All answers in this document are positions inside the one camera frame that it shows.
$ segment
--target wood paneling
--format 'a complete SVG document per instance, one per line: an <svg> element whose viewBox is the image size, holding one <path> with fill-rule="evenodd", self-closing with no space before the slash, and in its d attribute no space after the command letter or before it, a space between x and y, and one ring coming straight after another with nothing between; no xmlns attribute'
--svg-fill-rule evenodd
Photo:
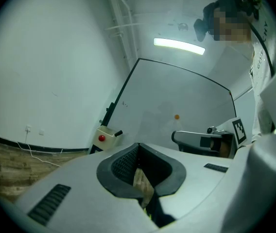
<svg viewBox="0 0 276 233"><path fill-rule="evenodd" d="M153 196L154 189L151 186L147 176L140 168L137 168L135 172L133 186L143 193L143 200L141 206L142 208L145 208L149 204Z"/></svg>
<svg viewBox="0 0 276 233"><path fill-rule="evenodd" d="M49 154L32 151L32 155L62 166L74 158L86 155L86 152ZM33 158L30 151L0 144L0 196L14 202L30 185L57 168Z"/></svg>

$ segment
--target pipe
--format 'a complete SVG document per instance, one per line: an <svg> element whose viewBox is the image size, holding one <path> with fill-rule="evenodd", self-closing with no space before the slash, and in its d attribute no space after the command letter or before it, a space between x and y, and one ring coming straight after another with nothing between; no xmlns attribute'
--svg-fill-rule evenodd
<svg viewBox="0 0 276 233"><path fill-rule="evenodd" d="M117 22L117 25L124 24L122 14L120 11L120 6L118 3L119 1L118 0L110 0L110 1L111 1L111 6L113 9L113 12L115 13L115 20ZM128 36L124 35L124 37L121 37L121 42L122 42L123 50L124 50L124 54L125 54L124 57L126 59L128 69L130 71L134 65L134 63L132 63L134 61L134 58L132 57L133 53L131 51L131 45L130 45Z"/></svg>
<svg viewBox="0 0 276 233"><path fill-rule="evenodd" d="M123 31L117 31L117 32L109 35L109 37L116 37L116 36L123 37Z"/></svg>
<svg viewBox="0 0 276 233"><path fill-rule="evenodd" d="M121 1L125 5L125 7L127 8L127 12L128 12L128 15L129 15L129 22L132 25L133 24L133 19L132 19L132 13L130 12L129 5L127 4L127 2L125 0L121 0ZM131 26L131 31L132 31L132 37L133 37L133 42L134 42L134 48L135 48L135 56L136 56L136 60L137 60L138 59L138 54L137 54L136 38L135 38L133 26Z"/></svg>
<svg viewBox="0 0 276 233"><path fill-rule="evenodd" d="M134 26L134 25L142 25L142 24L145 24L145 23L124 24L124 25L114 26L111 28L106 28L105 30L117 29L117 28L121 28L121 27L128 27L128 26Z"/></svg>
<svg viewBox="0 0 276 233"><path fill-rule="evenodd" d="M236 101L237 99L239 99L240 97L242 97L243 95L245 95L246 93L250 92L253 89L253 87L249 87L247 90L245 90L244 92L242 92L241 94L239 94L236 98L233 99L233 101Z"/></svg>

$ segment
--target white cable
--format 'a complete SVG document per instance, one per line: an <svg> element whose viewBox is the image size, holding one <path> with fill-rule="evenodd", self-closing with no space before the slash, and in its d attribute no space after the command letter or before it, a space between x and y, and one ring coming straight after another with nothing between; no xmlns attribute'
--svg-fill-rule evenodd
<svg viewBox="0 0 276 233"><path fill-rule="evenodd" d="M19 143L18 143L18 142L16 142L16 143L18 144L18 146L19 146L19 148L20 148L20 149L22 149L22 150L26 150L26 149L23 149L23 148L19 145ZM28 145L29 149L28 149L28 150L26 150L26 151L30 151L30 154L31 154L31 156L32 156L33 158L38 159L38 160L39 160L39 161L41 161L41 162L46 162L46 163L50 163L50 164L55 165L55 166L59 166L59 165L54 164L54 163L52 163L52 162L42 161L41 159L39 159L39 158L37 158L37 157L33 156L33 155L32 155L32 150L31 150L31 148L30 148L29 144L27 144L27 145Z"/></svg>
<svg viewBox="0 0 276 233"><path fill-rule="evenodd" d="M28 136L29 130L27 129L27 134L26 134L26 140L25 143L27 143L27 136Z"/></svg>
<svg viewBox="0 0 276 233"><path fill-rule="evenodd" d="M30 149L30 154L31 154L31 156L32 156L33 158L38 159L38 160L41 161L41 162L45 162L45 163L49 163L49 164L52 164L52 165L55 165L55 166L59 166L59 165L54 164L54 163L52 163L52 162L49 162L49 161L42 161L41 159L39 159L39 158L37 158L37 157L34 157L34 156L32 155L32 151L31 151L31 148L30 148L29 144L27 144L27 145L28 145L28 147L29 147L29 149Z"/></svg>

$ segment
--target ceiling light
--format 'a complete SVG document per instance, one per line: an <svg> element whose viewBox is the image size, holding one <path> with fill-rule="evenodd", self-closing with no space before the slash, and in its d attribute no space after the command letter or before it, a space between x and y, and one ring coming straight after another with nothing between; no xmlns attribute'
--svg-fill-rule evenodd
<svg viewBox="0 0 276 233"><path fill-rule="evenodd" d="M171 47L171 48L176 48L176 49L183 49L186 51L198 53L200 55L203 55L205 52L205 48L199 47L197 45L193 45L193 44L190 44L187 42L162 39L162 38L154 38L154 45L155 46L163 46L163 47Z"/></svg>

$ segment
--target black strip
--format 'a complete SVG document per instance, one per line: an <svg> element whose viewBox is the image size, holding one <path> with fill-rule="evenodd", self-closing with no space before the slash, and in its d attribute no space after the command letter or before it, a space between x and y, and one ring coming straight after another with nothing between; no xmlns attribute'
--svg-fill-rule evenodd
<svg viewBox="0 0 276 233"><path fill-rule="evenodd" d="M117 136L119 136L119 135L121 135L121 134L123 134L123 131L122 131L122 130L116 132L116 133L114 134L114 136L117 137Z"/></svg>
<svg viewBox="0 0 276 233"><path fill-rule="evenodd" d="M34 221L46 225L64 200L71 187L57 184L54 188L28 213Z"/></svg>
<svg viewBox="0 0 276 233"><path fill-rule="evenodd" d="M115 102L114 102L113 108L111 108L111 111L109 111L109 113L110 113L109 117L106 119L106 121L104 122L104 124L102 123L101 125L108 126L108 123L109 123L110 118L111 118L111 116L112 116L112 114L113 114L113 112L114 112L114 109L115 109L115 107L117 106L117 104L118 104L118 102L119 102L119 100L120 100L120 97L121 97L121 95L122 95L122 93L123 93L123 91L124 91L124 89L125 89L125 87L126 87L128 81L129 81L130 77L132 76L132 74L133 74L133 72L134 72L134 70L135 70L135 68L136 68L136 66L137 66L137 64L138 64L138 62L139 62L139 60L146 60L146 61L151 61L151 62L157 62L157 63L166 64L166 65L169 65L169 66L177 67L177 68L183 69L183 70L185 70L185 71L189 71L189 72L194 73L194 74L197 74L197 75L199 75L199 76L201 76L201 77L203 77L203 78L205 78L205 79L208 79L208 80L210 80L210 81L212 81L212 82L214 82L214 83L220 85L220 86L223 87L224 89L230 91L228 88L226 88L226 87L224 87L223 85L221 85L221 84L219 84L219 83L217 83L217 82L211 80L210 78L207 78L207 77L205 77L205 76L203 76L203 75L201 75L201 74L198 74L198 73L193 72L193 71L191 71L191 70L185 69L185 68L183 68L183 67L175 66L175 65L168 64L168 63L161 62L161 61L157 61L157 60L148 60L148 59L144 59L144 58L139 58L139 59L137 59L135 65L134 65L134 67L133 67L133 69L132 69L131 72L129 73L129 75L128 75L128 77L127 77L127 79L126 79L126 81L125 81L125 83L124 83L124 85L123 85L123 87L122 87L122 89L121 89L121 91L120 91L118 97L117 97L117 99L116 99ZM232 98L232 102L233 102L233 107L234 107L234 112L235 112L235 117L236 117L236 111L235 111L235 105L234 105L233 98Z"/></svg>
<svg viewBox="0 0 276 233"><path fill-rule="evenodd" d="M136 68L136 66L137 66L137 64L138 64L138 62L139 62L139 60L140 60L140 58L137 59L135 65L134 65L134 67L133 67L133 69L130 71L130 73L129 73L129 75L128 75L128 77L127 77L127 79L126 79L126 81L125 81L125 83L124 83L124 85L123 85L123 87L122 87L122 89L120 90L120 93L119 93L117 99L116 99L115 102L114 102L113 107L112 107L112 108L109 108L109 110L107 111L106 115L104 116L103 122L101 123L102 126L108 126L108 123L109 123L109 121L110 121L110 119L111 119L111 116L112 116L112 114L113 114L113 112L114 112L114 109L115 109L115 107L117 106L117 104L118 104L118 102L119 102L119 100L120 100L120 97L121 97L121 95L122 95L122 93L123 93L123 91L124 91L124 89L125 89L125 87L126 87L128 81L129 81L130 77L132 76L132 74L133 74L133 72L134 72L134 70L135 70L135 68Z"/></svg>
<svg viewBox="0 0 276 233"><path fill-rule="evenodd" d="M108 122L110 121L113 111L114 111L114 103L110 103L110 106L107 109L107 112L105 113L103 121L101 123L102 126L107 126Z"/></svg>
<svg viewBox="0 0 276 233"><path fill-rule="evenodd" d="M31 150L33 150L33 151L50 152L50 153L61 153L61 150L63 153L88 151L88 148L85 148L85 149L60 149L60 148L48 148L48 147L36 146L36 145L31 145L31 144L29 144L29 146L28 146L28 144L24 144L21 142L18 142L19 143L19 145L18 145L17 142L6 140L1 137L0 137L0 143L14 147L14 148L19 148L19 145L20 145L21 148L26 149L26 150L29 150L29 146L30 146Z"/></svg>
<svg viewBox="0 0 276 233"><path fill-rule="evenodd" d="M235 104L234 104L234 100L233 100L233 97L232 97L232 93L231 93L231 91L230 91L230 95L231 95L231 98L232 98L232 103L233 103L233 107L234 107L234 113L235 113L235 117L236 117Z"/></svg>
<svg viewBox="0 0 276 233"><path fill-rule="evenodd" d="M99 147L93 145L93 146L91 147L91 149L90 149L89 154L93 154L93 153L95 153L96 151L101 152L101 151L103 151L103 150L100 149Z"/></svg>
<svg viewBox="0 0 276 233"><path fill-rule="evenodd" d="M271 59L270 59L270 56L269 56L269 52L260 36L260 34L258 33L258 31L255 29L255 27L251 24L251 23L248 23L252 32L255 34L256 38L259 40L263 50L265 51L265 55L266 55L266 58L268 59L268 63L269 63L269 68L270 68L270 73L271 73L271 78L274 76L274 69L273 69L273 66L272 66L272 62L271 62Z"/></svg>
<svg viewBox="0 0 276 233"><path fill-rule="evenodd" d="M222 173L226 173L227 170L229 169L227 167L218 166L218 165L214 165L214 164L211 164L211 163L206 164L204 167L215 170L215 171L219 171L219 172L222 172Z"/></svg>
<svg viewBox="0 0 276 233"><path fill-rule="evenodd" d="M185 68L183 68L183 67L179 67L179 66L176 66L176 65L168 64L168 63L161 62L161 61L157 61L157 60L148 60L148 59L143 59L143 58L139 58L138 60L147 60L147 61L152 61L152 62L158 62L158 63L161 63L161 64L166 64L166 65L169 65L169 66L177 67L177 68L183 69L183 70L185 70L185 71L189 71L189 72L194 73L194 74L197 74L197 75L199 75L199 76L201 76L201 77L203 77L203 78L205 78L205 79L208 79L208 80L210 80L210 81L212 81L212 82L214 82L214 83L220 85L220 86L223 87L224 89L230 91L228 88L224 87L222 84L219 84L219 83L217 83L216 81L213 81L213 80L211 80L210 78L205 77L205 76L202 75L202 74L193 72L193 71L191 71L191 70L189 70L189 69L185 69Z"/></svg>

